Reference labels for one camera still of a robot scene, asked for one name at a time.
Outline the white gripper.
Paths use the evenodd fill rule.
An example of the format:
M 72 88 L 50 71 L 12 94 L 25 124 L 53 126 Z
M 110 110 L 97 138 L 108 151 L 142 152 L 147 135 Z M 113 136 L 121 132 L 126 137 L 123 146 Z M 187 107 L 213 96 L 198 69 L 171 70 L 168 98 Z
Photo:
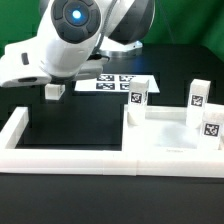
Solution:
M 51 77 L 39 66 L 37 38 L 7 44 L 0 58 L 0 87 L 45 85 Z

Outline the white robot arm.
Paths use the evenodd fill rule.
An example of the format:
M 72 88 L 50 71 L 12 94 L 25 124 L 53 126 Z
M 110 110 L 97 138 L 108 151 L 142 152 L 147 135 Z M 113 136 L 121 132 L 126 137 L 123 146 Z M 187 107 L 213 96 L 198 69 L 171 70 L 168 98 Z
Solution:
M 107 40 L 132 44 L 147 34 L 155 0 L 45 0 L 37 35 L 8 44 L 0 87 L 64 84 L 102 73 Z

